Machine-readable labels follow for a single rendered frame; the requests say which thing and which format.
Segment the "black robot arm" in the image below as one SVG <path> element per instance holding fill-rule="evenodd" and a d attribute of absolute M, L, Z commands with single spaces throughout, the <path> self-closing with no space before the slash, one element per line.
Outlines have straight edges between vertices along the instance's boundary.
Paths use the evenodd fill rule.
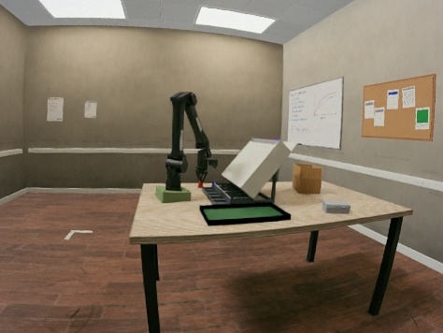
<path fill-rule="evenodd" d="M 209 148 L 207 135 L 202 128 L 195 109 L 197 104 L 195 94 L 193 92 L 179 92 L 170 96 L 170 101 L 172 101 L 173 106 L 172 150 L 167 155 L 165 163 L 167 170 L 165 190 L 181 192 L 179 173 L 185 173 L 188 169 L 187 155 L 184 155 L 183 151 L 184 110 L 193 129 L 196 149 L 201 149 L 201 151 L 198 151 L 197 158 L 210 158 L 212 153 Z M 202 167 L 207 167 L 207 161 L 214 168 L 218 165 L 217 159 L 206 159 L 203 160 Z"/>

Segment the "brown cardboard box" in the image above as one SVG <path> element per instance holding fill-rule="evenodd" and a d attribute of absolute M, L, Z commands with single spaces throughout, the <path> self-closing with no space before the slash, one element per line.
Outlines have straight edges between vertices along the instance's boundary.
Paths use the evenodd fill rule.
<path fill-rule="evenodd" d="M 295 175 L 296 177 L 295 179 Z M 295 184 L 295 188 L 294 188 Z M 308 164 L 293 164 L 292 188 L 298 194 L 321 194 L 322 167 Z"/>

